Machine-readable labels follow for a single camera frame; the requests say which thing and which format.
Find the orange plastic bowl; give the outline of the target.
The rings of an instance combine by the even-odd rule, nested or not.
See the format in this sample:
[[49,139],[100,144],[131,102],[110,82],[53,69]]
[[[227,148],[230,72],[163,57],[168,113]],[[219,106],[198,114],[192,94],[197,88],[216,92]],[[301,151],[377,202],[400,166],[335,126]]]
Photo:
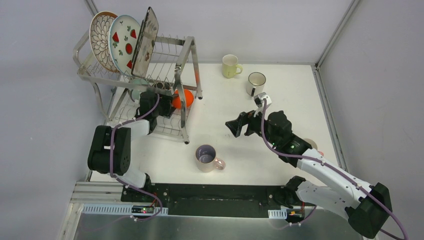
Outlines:
[[[183,91],[184,91],[184,97],[185,97],[185,106],[188,108],[193,104],[195,98],[193,93],[190,90],[184,89]],[[176,90],[173,94],[172,106],[176,109],[182,108],[182,103],[179,97],[178,90]]]

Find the brown patterned small bowl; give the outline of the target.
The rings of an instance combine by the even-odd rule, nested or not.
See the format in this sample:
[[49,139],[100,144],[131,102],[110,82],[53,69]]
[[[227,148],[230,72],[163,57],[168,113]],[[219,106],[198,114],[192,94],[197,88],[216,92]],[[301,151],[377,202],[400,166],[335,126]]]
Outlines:
[[161,90],[170,90],[171,85],[168,82],[156,82],[153,84],[153,87]]

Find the mint green bowl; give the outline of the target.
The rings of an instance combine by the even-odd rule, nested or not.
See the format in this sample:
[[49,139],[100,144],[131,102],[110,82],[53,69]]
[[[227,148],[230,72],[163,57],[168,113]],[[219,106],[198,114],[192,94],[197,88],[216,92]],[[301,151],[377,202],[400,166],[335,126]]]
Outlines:
[[[148,85],[148,82],[145,79],[142,78],[136,78],[132,82],[133,84],[137,85]],[[129,96],[132,102],[136,102],[140,100],[141,92],[139,90],[131,89],[129,91]]]

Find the pink iridescent mug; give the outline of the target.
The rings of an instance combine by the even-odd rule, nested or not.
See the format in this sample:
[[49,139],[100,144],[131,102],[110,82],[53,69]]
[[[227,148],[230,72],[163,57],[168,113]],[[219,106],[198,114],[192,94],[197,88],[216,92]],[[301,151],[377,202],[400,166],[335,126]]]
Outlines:
[[213,170],[224,170],[226,163],[220,158],[217,158],[217,152],[214,147],[208,144],[199,146],[195,151],[195,162],[197,168],[209,173]]

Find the square flower pattern plate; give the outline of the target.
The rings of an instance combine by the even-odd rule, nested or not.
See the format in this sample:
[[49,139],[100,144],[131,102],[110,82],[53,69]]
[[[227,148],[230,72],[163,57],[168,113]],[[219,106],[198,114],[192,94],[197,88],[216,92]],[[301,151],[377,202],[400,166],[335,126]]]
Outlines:
[[159,22],[151,6],[148,7],[137,37],[135,52],[132,57],[131,74],[145,78],[152,59],[153,50],[159,31]]

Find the watermelon pattern round plate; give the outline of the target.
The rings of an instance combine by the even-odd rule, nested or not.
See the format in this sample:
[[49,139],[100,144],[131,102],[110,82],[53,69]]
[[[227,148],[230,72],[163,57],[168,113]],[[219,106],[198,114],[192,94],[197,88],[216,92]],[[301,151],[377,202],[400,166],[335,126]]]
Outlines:
[[133,55],[141,25],[132,16],[120,15],[109,28],[109,54],[116,69],[123,75],[131,76]]

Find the floral petal brown-rim plate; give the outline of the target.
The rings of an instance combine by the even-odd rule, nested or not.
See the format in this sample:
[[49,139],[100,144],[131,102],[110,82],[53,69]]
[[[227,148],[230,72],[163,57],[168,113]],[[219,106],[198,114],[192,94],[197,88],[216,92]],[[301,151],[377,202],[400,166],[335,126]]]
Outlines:
[[109,50],[109,31],[116,17],[110,11],[101,11],[92,18],[89,27],[89,42],[94,57],[102,67],[113,73],[117,73],[118,69]]

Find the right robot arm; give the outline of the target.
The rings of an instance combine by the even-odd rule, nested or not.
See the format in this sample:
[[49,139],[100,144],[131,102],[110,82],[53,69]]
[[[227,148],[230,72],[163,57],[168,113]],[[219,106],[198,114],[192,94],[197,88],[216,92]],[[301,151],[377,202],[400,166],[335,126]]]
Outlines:
[[232,134],[257,134],[265,137],[266,146],[285,163],[319,179],[325,186],[315,186],[300,176],[292,177],[283,187],[284,205],[292,207],[300,201],[318,205],[347,220],[363,237],[373,239],[382,230],[392,212],[389,189],[382,183],[375,185],[354,177],[327,161],[317,149],[295,135],[292,123],[284,112],[268,115],[254,111],[242,112],[237,119],[225,123]]

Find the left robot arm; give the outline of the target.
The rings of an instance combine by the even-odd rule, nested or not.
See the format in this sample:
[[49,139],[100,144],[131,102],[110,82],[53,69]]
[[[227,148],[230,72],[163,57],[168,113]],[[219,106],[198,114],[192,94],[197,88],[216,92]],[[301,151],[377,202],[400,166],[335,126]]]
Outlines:
[[98,125],[88,154],[88,168],[100,174],[109,174],[128,186],[134,186],[134,197],[143,203],[149,201],[153,189],[145,184],[148,175],[131,164],[131,144],[155,130],[157,117],[172,115],[176,109],[173,107],[175,98],[148,91],[142,92],[138,97],[138,107],[130,119],[115,127]]

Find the stainless steel dish rack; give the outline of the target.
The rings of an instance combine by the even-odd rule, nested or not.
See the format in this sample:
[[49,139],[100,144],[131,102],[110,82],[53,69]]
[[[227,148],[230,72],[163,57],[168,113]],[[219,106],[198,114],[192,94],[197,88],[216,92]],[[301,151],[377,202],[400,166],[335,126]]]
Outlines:
[[[114,126],[131,118],[139,102],[130,99],[130,90],[172,96],[176,90],[187,89],[192,92],[195,100],[203,98],[198,51],[193,36],[179,38],[161,35],[156,39],[153,59],[145,78],[148,85],[134,84],[135,77],[108,71],[99,64],[92,52],[79,59],[80,50],[89,44],[89,31],[86,31],[73,48],[72,57],[78,66],[77,75],[94,89],[105,124]],[[157,82],[167,82],[171,89],[153,87]]]

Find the white mug dark rim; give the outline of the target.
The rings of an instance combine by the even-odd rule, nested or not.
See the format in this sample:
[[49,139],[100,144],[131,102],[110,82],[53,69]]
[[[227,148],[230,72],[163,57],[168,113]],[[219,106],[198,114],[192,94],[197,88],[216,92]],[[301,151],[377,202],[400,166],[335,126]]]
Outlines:
[[266,80],[266,76],[261,72],[250,73],[245,86],[246,93],[250,97],[254,97],[257,94],[262,93]]

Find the yellow mug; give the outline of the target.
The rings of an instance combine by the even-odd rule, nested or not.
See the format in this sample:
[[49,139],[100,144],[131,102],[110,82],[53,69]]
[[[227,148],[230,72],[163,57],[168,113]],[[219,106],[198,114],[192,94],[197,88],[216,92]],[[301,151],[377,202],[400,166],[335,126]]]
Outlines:
[[233,54],[227,54],[222,58],[222,75],[227,78],[233,78],[243,72],[243,67],[238,64],[239,59]]

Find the pink cup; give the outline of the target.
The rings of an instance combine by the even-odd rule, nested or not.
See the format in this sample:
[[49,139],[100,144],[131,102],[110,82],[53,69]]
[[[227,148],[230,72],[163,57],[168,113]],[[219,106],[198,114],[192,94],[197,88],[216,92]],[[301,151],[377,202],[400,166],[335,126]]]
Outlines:
[[316,149],[321,156],[324,156],[324,153],[318,150],[318,145],[312,139],[304,138],[303,140],[310,144],[314,149]]

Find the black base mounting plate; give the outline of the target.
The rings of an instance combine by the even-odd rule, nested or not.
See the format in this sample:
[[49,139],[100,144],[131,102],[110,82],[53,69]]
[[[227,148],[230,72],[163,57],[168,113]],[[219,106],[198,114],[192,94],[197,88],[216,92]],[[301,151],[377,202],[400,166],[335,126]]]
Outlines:
[[303,217],[307,204],[283,193],[281,186],[148,183],[141,193],[123,188],[120,200],[154,203],[169,215],[195,217],[267,218],[269,210],[289,203],[297,217]]

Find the aluminium frame rail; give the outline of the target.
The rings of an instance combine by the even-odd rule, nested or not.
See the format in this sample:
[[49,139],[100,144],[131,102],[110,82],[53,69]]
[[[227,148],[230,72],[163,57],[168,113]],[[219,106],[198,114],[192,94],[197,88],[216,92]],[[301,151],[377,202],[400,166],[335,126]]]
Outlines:
[[334,121],[334,116],[333,116],[333,111],[331,108],[331,103],[329,101],[328,95],[327,95],[327,91],[325,89],[324,86],[324,82],[323,79],[321,78],[321,73],[319,71],[319,68],[315,65],[311,65],[311,70],[312,70],[312,74],[315,80],[315,84],[317,87],[317,91],[318,91],[318,95],[321,101],[321,105],[324,111],[324,116],[326,119],[326,123],[327,123],[327,127],[329,130],[329,134],[330,134],[330,138],[331,138],[331,142],[334,148],[334,152],[335,152],[335,156],[336,156],[336,160],[337,163],[339,165],[340,168],[342,168],[343,170],[349,172],[348,170],[348,166],[346,163],[346,159],[342,150],[342,145],[339,139],[339,135],[336,129],[336,125],[335,125],[335,121]]

